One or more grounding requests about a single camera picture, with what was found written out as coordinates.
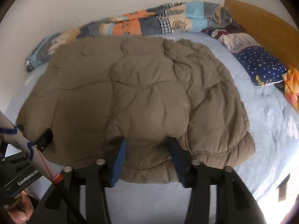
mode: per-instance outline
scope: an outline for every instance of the light blue bedsheet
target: light blue bedsheet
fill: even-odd
[[[274,85],[255,87],[236,58],[216,39],[202,33],[176,33],[163,36],[179,40],[190,39],[207,45],[214,55],[231,72],[250,123],[250,133],[255,141],[256,152],[235,170],[253,196],[259,200],[269,190],[276,188],[289,174],[299,155],[299,114],[285,100]],[[5,115],[15,122],[17,113],[29,96],[33,86],[47,65],[37,68],[28,77],[22,92],[15,96]],[[50,182],[41,178],[34,183],[34,193],[41,197]],[[190,189],[179,183],[133,184],[119,181],[113,189],[107,189],[107,199],[113,223],[179,224],[184,222]],[[215,209],[215,196],[211,198]],[[210,215],[213,223],[215,216]]]

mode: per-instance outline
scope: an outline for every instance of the fingernail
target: fingernail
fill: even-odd
[[[20,218],[21,222],[27,221],[27,217],[24,212],[17,211],[18,217]]]

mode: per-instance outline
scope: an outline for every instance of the brown puffer jacket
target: brown puffer jacket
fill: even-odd
[[[169,136],[212,167],[236,166],[255,152],[229,71],[206,46],[188,40],[98,36],[61,46],[17,123],[30,140],[51,128],[45,157],[74,167],[126,137],[122,179],[130,182],[177,180]]]

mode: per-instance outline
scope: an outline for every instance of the silver screw head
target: silver screw head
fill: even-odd
[[[234,169],[233,169],[231,166],[225,166],[225,167],[224,167],[224,170],[225,170],[226,172],[228,172],[228,173],[231,173],[231,172],[234,171]]]
[[[199,161],[199,160],[197,160],[197,159],[193,159],[191,163],[192,163],[192,165],[194,165],[194,166],[199,166],[199,165],[201,164],[201,161]]]
[[[71,172],[72,170],[73,170],[73,168],[72,168],[71,166],[66,166],[66,167],[63,168],[63,171],[64,171],[65,173],[69,173],[69,172]]]
[[[98,159],[98,160],[95,161],[96,165],[103,165],[105,163],[106,163],[105,159]]]

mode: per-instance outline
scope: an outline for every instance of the folded blanket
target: folded blanket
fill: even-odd
[[[201,32],[236,25],[229,12],[221,5],[210,2],[168,3],[155,8],[105,18],[82,27],[46,37],[26,60],[26,70],[34,70],[62,44],[87,36],[157,35],[180,31]]]

